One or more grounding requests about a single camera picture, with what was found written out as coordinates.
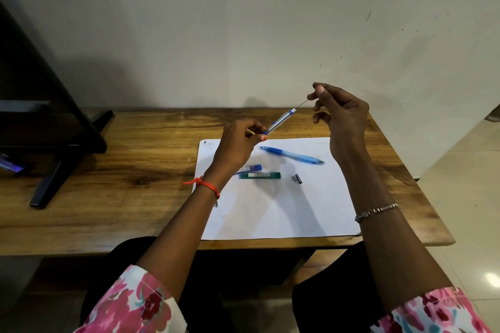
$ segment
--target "silver bracelet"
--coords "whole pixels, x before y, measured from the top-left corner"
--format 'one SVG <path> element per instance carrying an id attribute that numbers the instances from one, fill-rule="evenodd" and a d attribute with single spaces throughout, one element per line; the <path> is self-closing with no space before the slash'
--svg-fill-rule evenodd
<path id="1" fill-rule="evenodd" d="M 361 215 L 357 215 L 354 220 L 356 220 L 357 223 L 360 223 L 361 220 L 367 218 L 368 216 L 373 216 L 376 215 L 377 213 L 383 212 L 385 210 L 391 210 L 393 208 L 399 207 L 396 203 L 389 204 L 388 206 L 381 207 L 381 208 L 375 208 L 374 210 L 369 210 L 368 212 L 363 212 Z"/>

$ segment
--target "person's left hand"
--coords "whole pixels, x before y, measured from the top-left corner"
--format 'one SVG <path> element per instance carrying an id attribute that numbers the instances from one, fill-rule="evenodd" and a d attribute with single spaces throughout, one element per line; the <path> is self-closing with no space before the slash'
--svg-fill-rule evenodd
<path id="1" fill-rule="evenodd" d="M 203 180 L 212 183 L 220 192 L 231 176 L 250 158 L 253 147 L 267 140 L 262 134 L 267 128 L 256 119 L 235 120 L 227 123 L 222 133 L 212 164 Z"/>

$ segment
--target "monitor stand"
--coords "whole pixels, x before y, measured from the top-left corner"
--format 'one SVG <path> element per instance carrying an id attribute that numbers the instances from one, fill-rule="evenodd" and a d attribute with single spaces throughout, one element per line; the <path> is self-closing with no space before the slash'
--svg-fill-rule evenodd
<path id="1" fill-rule="evenodd" d="M 113 111 L 108 110 L 95 115 L 91 118 L 91 122 L 101 132 L 112 117 Z M 86 154 L 88 153 L 77 151 L 56 155 L 50 170 L 41 180 L 29 205 L 38 210 L 44 209 Z"/>

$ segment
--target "person's right hand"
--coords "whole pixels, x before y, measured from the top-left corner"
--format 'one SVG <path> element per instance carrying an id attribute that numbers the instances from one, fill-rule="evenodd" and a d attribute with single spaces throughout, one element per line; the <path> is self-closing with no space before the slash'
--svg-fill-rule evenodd
<path id="1" fill-rule="evenodd" d="M 308 100 L 315 100 L 316 113 L 312 121 L 320 120 L 330 128 L 330 151 L 340 163 L 345 156 L 354 152 L 365 152 L 365 125 L 370 106 L 339 87 L 326 83 L 313 83 L 315 91 L 308 95 Z M 327 112 L 319 112 L 325 107 Z"/>

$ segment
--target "forearm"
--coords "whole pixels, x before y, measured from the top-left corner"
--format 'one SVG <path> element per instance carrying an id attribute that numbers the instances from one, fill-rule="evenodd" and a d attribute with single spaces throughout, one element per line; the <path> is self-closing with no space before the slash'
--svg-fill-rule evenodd
<path id="1" fill-rule="evenodd" d="M 340 166 L 357 214 L 393 203 L 366 150 L 347 153 Z M 425 292 L 452 286 L 399 209 L 369 216 L 360 228 L 386 311 Z"/>
<path id="2" fill-rule="evenodd" d="M 230 175 L 210 168 L 203 177 L 219 191 Z M 199 185 L 161 231 L 137 265 L 153 274 L 178 302 L 193 258 L 216 202 L 214 191 Z"/>

